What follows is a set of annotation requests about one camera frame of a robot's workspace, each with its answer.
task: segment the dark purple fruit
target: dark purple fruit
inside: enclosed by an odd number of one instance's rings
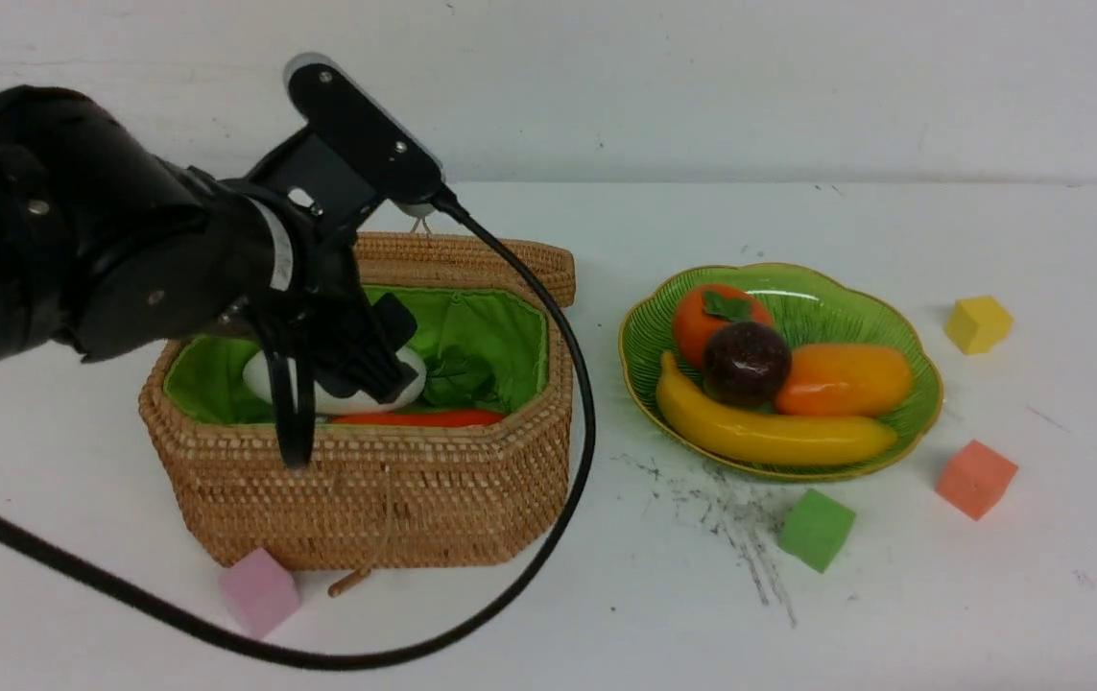
[[[754,320],[720,328],[706,341],[702,378],[716,401],[755,408],[774,399],[791,372],[791,347]]]

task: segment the yellow cube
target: yellow cube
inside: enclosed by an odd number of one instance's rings
[[[1009,315],[992,295],[966,297],[953,305],[945,333],[966,355],[986,353],[1005,340],[1013,328]]]

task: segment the green leaf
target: green leaf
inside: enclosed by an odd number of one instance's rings
[[[486,359],[450,346],[439,356],[426,362],[425,393],[430,406],[449,408],[477,407],[496,399],[496,376]]]
[[[702,309],[712,318],[727,320],[751,320],[754,305],[742,297],[723,297],[715,290],[702,293]]]

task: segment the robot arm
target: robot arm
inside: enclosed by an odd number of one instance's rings
[[[82,93],[1,92],[0,359],[47,341],[95,363],[197,333],[255,338],[289,467],[310,460],[314,381],[398,397],[416,373],[395,352],[416,320],[391,295],[369,304],[352,245],[381,202],[428,202],[440,170],[332,67],[291,71],[289,92],[310,124],[239,180],[154,157]]]

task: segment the fruit plate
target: fruit plate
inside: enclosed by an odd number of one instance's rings
[[[766,305],[788,344],[805,342],[875,342],[902,350],[912,371],[911,395],[880,419],[898,434],[890,450],[872,458],[841,466],[776,466],[746,464],[699,448],[667,424],[655,403],[655,386],[664,350],[674,350],[671,314],[680,297],[698,285],[719,283],[744,290]],[[679,272],[625,316],[619,336],[621,365],[629,394],[648,419],[677,442],[720,464],[751,475],[788,482],[847,480],[869,475],[903,460],[928,433],[940,415],[945,386],[936,365],[925,353],[919,333],[902,314],[877,297],[844,287],[827,275],[796,264],[760,263],[746,267],[698,267]],[[679,358],[689,380],[701,382],[697,371]]]

